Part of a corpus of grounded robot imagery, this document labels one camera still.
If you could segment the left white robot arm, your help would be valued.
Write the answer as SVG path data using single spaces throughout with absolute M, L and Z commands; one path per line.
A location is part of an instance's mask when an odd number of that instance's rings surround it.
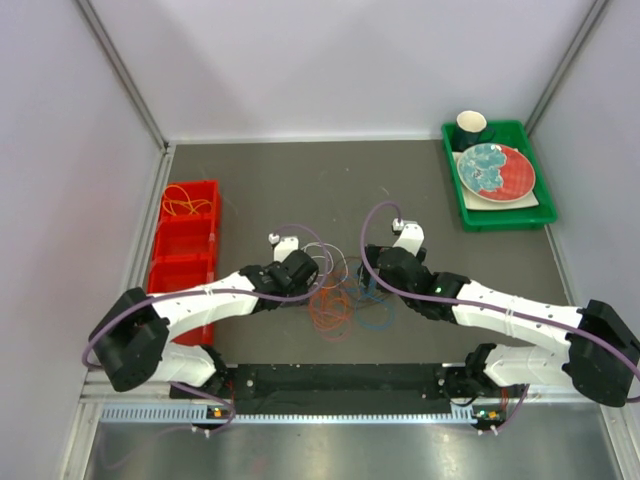
M 266 266 L 249 265 L 212 283 L 167 293 L 123 293 L 89 336 L 111 387 L 128 392 L 152 382 L 181 383 L 205 396 L 226 387 L 228 369 L 209 345 L 177 343 L 183 334 L 231 317 L 271 311 L 307 298 L 319 274 L 294 236 L 274 246 Z

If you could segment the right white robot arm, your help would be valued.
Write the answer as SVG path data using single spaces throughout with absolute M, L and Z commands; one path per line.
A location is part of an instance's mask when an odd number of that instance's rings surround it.
M 635 402 L 639 340 L 609 304 L 584 307 L 527 300 L 486 287 L 464 275 L 432 272 L 425 263 L 419 224 L 396 219 L 396 241 L 360 241 L 366 280 L 395 295 L 412 311 L 435 321 L 497 332 L 521 346 L 483 344 L 468 355 L 464 379 L 476 394 L 517 384 L 560 386 L 601 405 Z

